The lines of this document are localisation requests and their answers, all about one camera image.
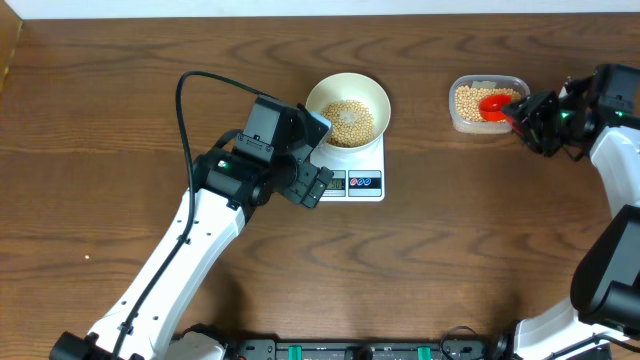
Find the red measuring scoop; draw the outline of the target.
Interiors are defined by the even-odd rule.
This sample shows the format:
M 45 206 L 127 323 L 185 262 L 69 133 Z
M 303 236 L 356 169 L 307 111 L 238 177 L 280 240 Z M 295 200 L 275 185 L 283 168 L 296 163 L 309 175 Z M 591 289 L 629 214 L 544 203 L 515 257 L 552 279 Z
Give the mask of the red measuring scoop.
M 502 108 L 512 102 L 512 97 L 506 94 L 494 94 L 483 98 L 478 104 L 478 110 L 483 120 L 500 122 L 507 119 Z

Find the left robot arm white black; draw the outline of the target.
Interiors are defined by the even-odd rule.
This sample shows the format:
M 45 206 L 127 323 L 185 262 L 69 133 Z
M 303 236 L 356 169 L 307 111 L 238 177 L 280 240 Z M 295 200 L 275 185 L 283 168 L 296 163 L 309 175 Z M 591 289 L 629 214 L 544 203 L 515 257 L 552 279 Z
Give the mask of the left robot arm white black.
M 254 211 L 279 193 L 315 207 L 333 173 L 311 153 L 332 125 L 303 105 L 258 96 L 244 129 L 224 133 L 189 168 L 190 185 L 162 240 L 119 301 L 85 337 L 63 333 L 52 359 L 213 359 L 226 344 L 203 330 L 174 337 L 179 320 L 224 249 Z

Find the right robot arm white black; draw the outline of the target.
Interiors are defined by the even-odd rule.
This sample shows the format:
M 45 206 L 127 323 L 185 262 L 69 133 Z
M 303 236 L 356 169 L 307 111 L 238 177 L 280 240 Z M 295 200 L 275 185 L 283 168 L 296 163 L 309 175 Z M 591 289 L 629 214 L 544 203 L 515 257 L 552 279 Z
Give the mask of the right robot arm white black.
M 639 350 L 639 71 L 601 64 L 560 92 L 503 107 L 515 134 L 545 157 L 578 149 L 605 188 L 612 220 L 577 266 L 567 299 L 519 321 L 497 342 L 497 359 L 607 359 Z

